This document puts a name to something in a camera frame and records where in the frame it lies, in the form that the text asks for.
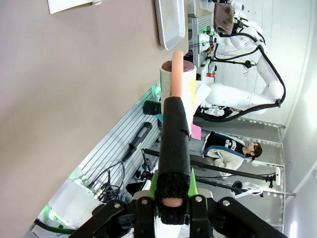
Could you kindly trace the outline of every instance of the table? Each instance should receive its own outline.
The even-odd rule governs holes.
[[[154,1],[53,15],[46,1],[2,1],[0,32],[0,237],[22,237],[172,51],[159,45]],[[187,35],[176,49],[187,53]]]

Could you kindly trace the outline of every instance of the person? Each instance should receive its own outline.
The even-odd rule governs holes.
[[[202,154],[204,157],[213,158],[215,166],[237,170],[245,158],[252,158],[253,161],[259,157],[262,154],[262,147],[259,143],[245,144],[236,137],[212,131],[206,137]],[[224,177],[230,175],[223,172],[220,174]]]

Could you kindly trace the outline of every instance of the tray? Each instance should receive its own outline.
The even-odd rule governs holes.
[[[185,37],[184,0],[155,0],[159,42],[168,51]]]

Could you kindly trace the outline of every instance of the white paper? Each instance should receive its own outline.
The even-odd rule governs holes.
[[[65,9],[79,6],[82,4],[93,2],[92,0],[48,0],[50,14],[56,13],[58,11],[63,11]]]

